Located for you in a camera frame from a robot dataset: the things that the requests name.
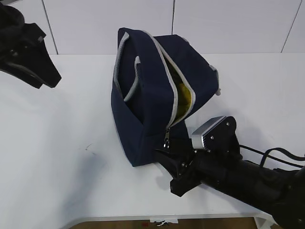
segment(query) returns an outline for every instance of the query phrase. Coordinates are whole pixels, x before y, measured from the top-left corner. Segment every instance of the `black cable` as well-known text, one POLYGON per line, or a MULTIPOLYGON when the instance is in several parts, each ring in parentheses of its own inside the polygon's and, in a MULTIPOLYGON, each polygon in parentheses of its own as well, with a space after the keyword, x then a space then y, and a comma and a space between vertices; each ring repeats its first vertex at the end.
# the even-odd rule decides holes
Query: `black cable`
MULTIPOLYGON (((243 145, 239 145, 241 148, 244 148, 244 149, 247 149, 247 150, 250 150, 250 151, 253 151, 255 153, 258 153, 258 154, 261 154, 261 155, 265 155, 265 153, 261 152, 261 151, 258 151, 256 149, 253 149, 253 148, 250 148, 250 147, 247 147, 247 146, 243 146, 243 145)), ((275 161, 278 161, 278 162, 281 162, 281 163, 284 163, 284 164, 287 164, 287 165, 290 165, 290 166, 294 166, 294 167, 297 167, 297 168, 303 168, 303 166, 301 165, 298 165, 298 164, 294 164, 294 163, 291 163, 291 162, 288 162, 288 161, 284 161, 282 159, 279 159, 277 157, 274 157, 274 156, 270 156, 268 154, 266 154, 266 157, 269 157, 275 161)))
POLYGON ((259 165, 261 168, 264 166, 264 163, 268 157, 268 155, 270 154, 271 151, 276 150, 278 152, 281 152, 282 154, 286 155, 287 157, 289 157, 290 159, 293 159, 295 161, 305 161, 305 157, 300 157, 300 156, 296 156, 293 155, 292 153, 290 153, 288 150, 285 150, 283 148, 272 148, 272 149, 268 149, 265 153, 264 156, 261 160, 261 164, 259 165))

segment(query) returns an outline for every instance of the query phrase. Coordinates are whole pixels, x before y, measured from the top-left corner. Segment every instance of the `bag opening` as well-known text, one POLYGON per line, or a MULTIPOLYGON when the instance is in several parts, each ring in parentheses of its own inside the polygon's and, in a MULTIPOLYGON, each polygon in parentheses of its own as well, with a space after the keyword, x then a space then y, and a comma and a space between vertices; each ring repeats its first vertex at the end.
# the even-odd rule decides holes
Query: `bag opening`
POLYGON ((183 118, 188 113, 192 103, 192 95, 190 90, 184 85, 178 72, 170 64, 170 62, 166 59, 165 56, 164 59, 178 92, 177 113, 173 121, 173 123, 175 123, 177 120, 183 118))

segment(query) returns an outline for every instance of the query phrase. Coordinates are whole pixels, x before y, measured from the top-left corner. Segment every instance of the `wooden floor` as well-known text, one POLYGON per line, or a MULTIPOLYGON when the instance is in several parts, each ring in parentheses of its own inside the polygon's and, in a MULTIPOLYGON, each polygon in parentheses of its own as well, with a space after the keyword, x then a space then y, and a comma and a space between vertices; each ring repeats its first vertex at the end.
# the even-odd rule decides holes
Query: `wooden floor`
MULTIPOLYGON (((156 229, 148 220, 84 222, 72 229, 156 229)), ((167 229, 257 229, 253 218, 181 219, 179 224, 163 225, 167 229)), ((272 229, 281 229, 273 225, 272 229)))

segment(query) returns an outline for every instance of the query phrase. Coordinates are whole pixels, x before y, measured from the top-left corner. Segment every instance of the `silver metal plate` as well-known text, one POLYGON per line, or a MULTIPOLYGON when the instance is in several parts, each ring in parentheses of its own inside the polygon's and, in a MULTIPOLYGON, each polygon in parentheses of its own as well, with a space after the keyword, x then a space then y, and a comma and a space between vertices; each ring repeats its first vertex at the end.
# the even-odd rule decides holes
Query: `silver metal plate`
POLYGON ((204 136, 206 136, 214 127, 221 123, 226 116, 211 118, 192 134, 192 144, 194 149, 206 149, 204 146, 204 136))

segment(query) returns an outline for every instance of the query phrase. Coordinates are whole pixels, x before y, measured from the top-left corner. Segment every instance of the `zipper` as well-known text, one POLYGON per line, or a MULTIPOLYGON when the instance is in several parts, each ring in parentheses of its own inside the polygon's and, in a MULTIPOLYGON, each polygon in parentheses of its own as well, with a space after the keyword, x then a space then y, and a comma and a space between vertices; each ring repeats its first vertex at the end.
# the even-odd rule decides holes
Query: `zipper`
POLYGON ((170 119, 170 122, 168 123, 167 128, 173 127, 174 125, 176 125, 177 123, 181 122, 193 109, 194 104, 195 104, 195 100, 196 100, 196 94, 195 91, 192 89, 192 87, 190 86, 190 84, 187 82, 185 76, 183 75, 183 73, 181 72, 181 70, 178 68, 178 66, 176 65, 176 63, 171 59, 171 57, 169 56, 169 54, 165 51, 165 49, 158 43, 158 46, 160 47, 160 50, 162 52, 162 54, 165 56, 165 58, 168 60, 168 62, 174 67, 174 69, 176 70, 176 72, 178 73, 179 77, 181 78, 183 84, 185 85, 185 87, 190 91, 191 93, 191 104, 189 109, 187 110, 187 112, 178 120, 175 120, 175 117, 177 115, 177 109, 175 110, 175 114, 174 116, 170 119))
POLYGON ((170 147, 170 128, 166 129, 165 131, 165 137, 164 137, 164 145, 163 147, 166 149, 169 149, 170 147))
POLYGON ((168 125, 166 126, 166 130, 169 130, 170 127, 176 125, 177 123, 179 123, 180 121, 182 121, 193 109, 194 104, 195 104, 195 100, 196 100, 196 94, 194 92, 194 90, 191 88, 191 86, 189 85, 189 83, 187 82, 185 76, 183 75, 183 73, 181 72, 181 70, 178 68, 178 66, 176 65, 176 63, 171 59, 171 57, 169 56, 169 54, 165 51, 165 49, 160 45, 160 43, 152 36, 150 35, 148 32, 143 31, 144 33, 146 33, 148 36, 150 36, 151 40, 153 41, 153 43, 155 44, 157 51, 160 55, 160 58, 162 60, 162 63, 164 65, 165 71, 166 71, 166 75, 168 78, 168 81, 172 87, 173 90, 173 94, 174 94, 174 98, 173 98, 173 110, 172 110, 172 115, 170 118, 170 121, 168 123, 168 125), (172 76, 170 74, 170 71, 167 67, 167 64, 165 62, 165 58, 168 60, 168 62, 174 67, 174 69, 176 70, 176 72, 178 73, 179 77, 181 78, 183 84, 185 85, 185 87, 190 91, 191 93, 191 104, 190 107, 188 109, 188 111, 178 120, 175 121, 176 115, 177 115, 177 110, 178 110, 178 91, 176 88, 176 85, 172 79, 172 76))

